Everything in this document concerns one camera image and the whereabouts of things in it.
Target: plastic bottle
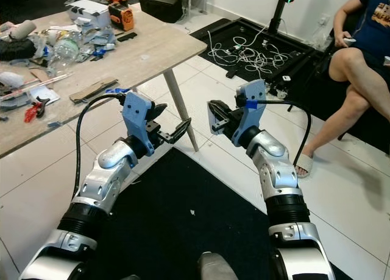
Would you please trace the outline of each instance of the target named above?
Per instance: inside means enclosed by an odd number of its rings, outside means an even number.
[[[80,52],[80,39],[80,32],[70,31],[56,42],[48,65],[48,72],[51,76],[69,73],[71,65]]]

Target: navy blue t-shirt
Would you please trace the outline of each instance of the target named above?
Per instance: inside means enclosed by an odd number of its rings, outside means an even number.
[[[360,1],[366,12],[354,33],[354,46],[384,61],[390,56],[390,0]]]

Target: clutter on table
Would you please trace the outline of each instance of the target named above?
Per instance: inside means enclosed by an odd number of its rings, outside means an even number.
[[[117,39],[113,27],[125,32],[134,27],[127,0],[69,0],[66,5],[72,25],[50,26],[38,32],[34,32],[37,27],[30,20],[19,25],[10,22],[0,25],[0,61],[11,68],[0,71],[1,111],[32,105],[26,111],[25,121],[42,117],[45,106],[60,98],[52,88],[54,82],[70,76],[75,63],[99,61],[114,51]],[[135,36],[128,33],[119,41]],[[17,74],[16,67],[29,69],[32,79],[25,80],[28,77]],[[87,91],[93,95],[115,82],[113,78],[102,80]],[[0,121],[7,119],[2,115]]]

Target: hand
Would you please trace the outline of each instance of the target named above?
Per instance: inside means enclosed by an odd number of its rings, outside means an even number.
[[[344,38],[352,38],[351,34],[349,32],[342,32],[335,36],[336,41],[336,47],[348,47],[346,42],[344,41]]]

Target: white wall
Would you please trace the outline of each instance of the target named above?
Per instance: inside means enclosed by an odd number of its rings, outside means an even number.
[[[267,24],[274,15],[278,0],[207,0],[217,8],[227,10],[260,24]],[[326,28],[328,34],[332,29],[336,11],[347,0],[295,0],[287,4],[282,18],[286,21],[288,33],[303,40],[311,40],[318,28],[317,22],[323,13],[331,16]]]

